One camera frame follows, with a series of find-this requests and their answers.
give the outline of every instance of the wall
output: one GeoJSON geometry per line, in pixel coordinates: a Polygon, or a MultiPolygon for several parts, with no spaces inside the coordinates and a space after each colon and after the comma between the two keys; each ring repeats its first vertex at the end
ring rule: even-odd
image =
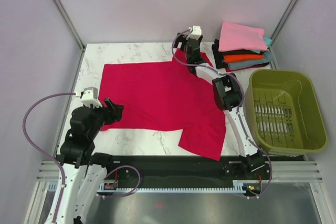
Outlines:
{"type": "Polygon", "coordinates": [[[318,161],[336,211],[336,0],[300,0],[274,43],[279,67],[307,74],[314,85],[329,146],[318,161]]]}
{"type": "Polygon", "coordinates": [[[271,36],[290,0],[61,0],[85,43],[167,42],[192,25],[204,41],[224,20],[265,28],[271,36]]]}
{"type": "MultiPolygon", "coordinates": [[[[22,223],[42,156],[25,140],[22,119],[38,99],[70,91],[80,50],[51,0],[0,0],[0,219],[22,223]]],[[[45,102],[27,125],[51,151],[66,99],[45,102]]]]}

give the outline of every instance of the marble table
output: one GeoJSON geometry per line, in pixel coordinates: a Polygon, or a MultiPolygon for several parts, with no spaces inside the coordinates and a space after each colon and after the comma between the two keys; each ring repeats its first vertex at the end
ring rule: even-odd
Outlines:
{"type": "MultiPolygon", "coordinates": [[[[213,65],[215,65],[211,45],[211,42],[201,43],[201,51],[205,52],[213,65]]],[[[96,87],[99,89],[105,64],[171,60],[171,42],[88,44],[76,82],[75,91],[82,91],[87,87],[96,87]]],[[[255,70],[256,69],[247,69],[235,72],[244,90],[247,89],[249,77],[255,70]]],[[[82,106],[80,99],[73,97],[66,116],[59,146],[64,142],[66,132],[70,128],[71,112],[79,106],[82,106]]],[[[162,132],[144,129],[109,129],[100,132],[96,137],[96,149],[94,152],[103,152],[111,155],[195,155],[178,146],[181,133],[182,130],[162,132]]],[[[222,156],[232,155],[238,155],[238,145],[232,127],[228,120],[226,120],[226,135],[222,156]]]]}

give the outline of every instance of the gray floor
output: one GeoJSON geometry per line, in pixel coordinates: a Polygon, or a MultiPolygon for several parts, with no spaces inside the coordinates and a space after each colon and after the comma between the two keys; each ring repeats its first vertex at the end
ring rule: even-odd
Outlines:
{"type": "MultiPolygon", "coordinates": [[[[53,195],[44,206],[45,219],[53,195]]],[[[95,198],[87,224],[321,223],[309,185],[272,184],[260,198],[229,194],[149,194],[95,198]]]]}

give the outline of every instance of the teal cloth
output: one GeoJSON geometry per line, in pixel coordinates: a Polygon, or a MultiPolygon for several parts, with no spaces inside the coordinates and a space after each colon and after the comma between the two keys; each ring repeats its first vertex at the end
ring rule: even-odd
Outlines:
{"type": "Polygon", "coordinates": [[[274,59],[273,54],[270,51],[266,51],[264,53],[264,57],[260,60],[246,60],[246,61],[240,61],[240,62],[233,62],[233,63],[228,63],[229,69],[231,70],[238,70],[241,68],[248,68],[257,64],[263,64],[270,62],[274,59]]]}
{"type": "MultiPolygon", "coordinates": [[[[266,43],[267,48],[269,47],[269,45],[271,45],[272,40],[270,38],[267,38],[264,36],[264,42],[266,43]]],[[[250,50],[252,52],[256,52],[257,54],[259,54],[261,51],[260,50],[250,50]]]]}

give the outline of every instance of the plastic basket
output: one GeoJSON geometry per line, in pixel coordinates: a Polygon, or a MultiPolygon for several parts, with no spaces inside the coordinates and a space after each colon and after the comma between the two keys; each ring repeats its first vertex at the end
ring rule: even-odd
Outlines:
{"type": "Polygon", "coordinates": [[[261,69],[250,77],[246,119],[269,154],[297,156],[323,150],[328,138],[310,80],[295,71],[261,69]]]}

